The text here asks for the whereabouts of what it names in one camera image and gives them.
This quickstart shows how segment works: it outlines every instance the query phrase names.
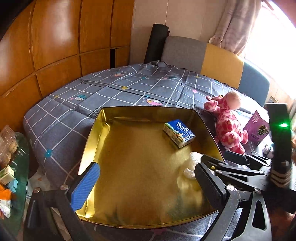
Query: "window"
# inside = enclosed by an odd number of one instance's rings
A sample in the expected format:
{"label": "window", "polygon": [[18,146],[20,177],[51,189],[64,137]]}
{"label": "window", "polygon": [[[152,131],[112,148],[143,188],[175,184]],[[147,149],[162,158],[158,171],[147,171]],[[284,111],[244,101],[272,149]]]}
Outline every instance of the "window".
{"label": "window", "polygon": [[276,6],[264,2],[245,48],[245,59],[296,98],[296,28]]}

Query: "blue gripper pad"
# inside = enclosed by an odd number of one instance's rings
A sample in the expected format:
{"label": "blue gripper pad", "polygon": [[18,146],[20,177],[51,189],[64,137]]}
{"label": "blue gripper pad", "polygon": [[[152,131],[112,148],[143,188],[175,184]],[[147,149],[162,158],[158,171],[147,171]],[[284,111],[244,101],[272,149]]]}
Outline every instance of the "blue gripper pad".
{"label": "blue gripper pad", "polygon": [[82,208],[88,195],[96,184],[100,176],[99,164],[93,163],[88,172],[83,173],[82,175],[82,180],[79,182],[79,184],[76,186],[71,194],[71,207],[74,211]]}

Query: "bed cover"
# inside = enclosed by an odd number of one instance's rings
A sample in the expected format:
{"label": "bed cover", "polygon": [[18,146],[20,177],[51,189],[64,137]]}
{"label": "bed cover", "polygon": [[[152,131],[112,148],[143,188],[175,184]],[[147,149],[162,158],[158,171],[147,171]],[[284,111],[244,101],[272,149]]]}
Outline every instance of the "bed cover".
{"label": "bed cover", "polygon": [[[162,61],[107,69],[83,76],[50,94],[24,117],[24,128],[41,168],[53,186],[71,183],[77,175],[87,137],[103,107],[165,106],[196,110],[212,135],[215,120],[203,110],[206,96],[234,90],[206,76],[169,66]],[[241,96],[237,111],[244,126],[255,110],[262,118],[267,112],[253,99]],[[257,154],[254,143],[244,145]],[[225,240],[232,235],[241,210],[237,211]],[[122,230],[85,223],[106,240],[200,240],[217,212],[184,225],[156,230]]]}

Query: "glass table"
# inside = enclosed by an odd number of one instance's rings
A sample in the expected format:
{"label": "glass table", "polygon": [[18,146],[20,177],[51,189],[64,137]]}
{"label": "glass table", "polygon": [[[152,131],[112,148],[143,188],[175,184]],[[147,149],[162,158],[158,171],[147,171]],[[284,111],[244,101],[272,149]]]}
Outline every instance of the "glass table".
{"label": "glass table", "polygon": [[12,155],[9,165],[15,171],[15,179],[18,181],[17,190],[12,194],[10,218],[0,218],[0,222],[3,222],[15,237],[19,232],[24,214],[29,173],[29,143],[23,134],[16,132],[16,135],[19,146]]}

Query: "stuffed toy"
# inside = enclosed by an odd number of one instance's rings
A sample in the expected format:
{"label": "stuffed toy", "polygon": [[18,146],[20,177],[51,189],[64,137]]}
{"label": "stuffed toy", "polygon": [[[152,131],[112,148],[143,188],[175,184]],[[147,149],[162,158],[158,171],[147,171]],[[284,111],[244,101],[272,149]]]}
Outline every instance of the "stuffed toy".
{"label": "stuffed toy", "polygon": [[232,112],[240,108],[239,95],[235,91],[230,91],[224,97],[219,95],[211,99],[206,96],[206,99],[208,101],[205,102],[204,109],[217,117],[216,143],[220,141],[231,151],[245,154],[242,144],[248,142],[248,132],[242,129],[240,122]]}

